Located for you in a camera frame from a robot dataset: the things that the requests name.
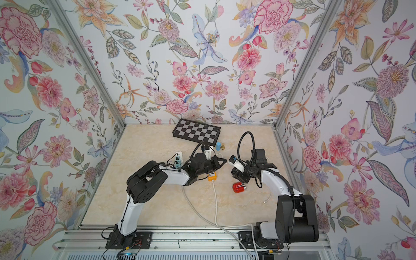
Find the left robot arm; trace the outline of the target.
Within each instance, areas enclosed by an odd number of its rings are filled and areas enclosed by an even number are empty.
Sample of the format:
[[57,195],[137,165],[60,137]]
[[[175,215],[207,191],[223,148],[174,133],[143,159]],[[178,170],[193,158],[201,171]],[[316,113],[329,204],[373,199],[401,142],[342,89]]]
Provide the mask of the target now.
[[152,234],[137,232],[137,224],[145,203],[151,200],[163,185],[190,186],[199,176],[219,170],[227,160],[216,155],[192,155],[180,168],[174,169],[152,160],[132,174],[127,184],[127,199],[121,220],[106,239],[106,249],[127,250],[134,247],[148,249]]

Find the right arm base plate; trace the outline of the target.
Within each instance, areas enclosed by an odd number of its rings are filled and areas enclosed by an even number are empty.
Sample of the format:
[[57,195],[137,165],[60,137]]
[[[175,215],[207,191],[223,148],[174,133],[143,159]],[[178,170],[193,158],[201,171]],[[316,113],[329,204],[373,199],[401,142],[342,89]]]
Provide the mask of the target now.
[[258,249],[283,249],[284,245],[279,240],[263,238],[259,234],[252,237],[251,231],[238,232],[239,248],[254,249],[254,243]]

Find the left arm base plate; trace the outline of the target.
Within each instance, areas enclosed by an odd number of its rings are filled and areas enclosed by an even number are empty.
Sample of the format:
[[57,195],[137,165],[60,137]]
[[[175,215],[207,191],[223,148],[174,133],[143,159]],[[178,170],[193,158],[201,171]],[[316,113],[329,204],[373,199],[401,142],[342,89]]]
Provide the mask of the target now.
[[109,234],[109,239],[106,243],[105,249],[114,250],[139,250],[149,249],[152,241],[152,232],[134,232],[130,235],[123,236],[116,232]]

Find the red electric shaver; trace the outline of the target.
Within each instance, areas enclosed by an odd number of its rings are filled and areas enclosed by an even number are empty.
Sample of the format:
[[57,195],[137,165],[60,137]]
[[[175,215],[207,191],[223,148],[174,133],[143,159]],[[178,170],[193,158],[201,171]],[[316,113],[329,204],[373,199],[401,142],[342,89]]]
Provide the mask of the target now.
[[234,193],[242,193],[246,190],[246,185],[241,182],[234,183],[232,185],[232,190]]

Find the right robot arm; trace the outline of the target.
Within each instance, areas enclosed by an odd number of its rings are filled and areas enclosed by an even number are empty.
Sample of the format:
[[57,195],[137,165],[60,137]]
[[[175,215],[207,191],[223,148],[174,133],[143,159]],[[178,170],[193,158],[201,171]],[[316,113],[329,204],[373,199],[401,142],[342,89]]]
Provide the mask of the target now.
[[252,156],[252,160],[241,161],[232,155],[229,161],[233,166],[232,176],[242,184],[255,179],[277,198],[275,220],[256,223],[253,242],[261,248],[317,242],[319,225],[313,197],[296,190],[277,166],[267,161],[264,149],[253,150]]

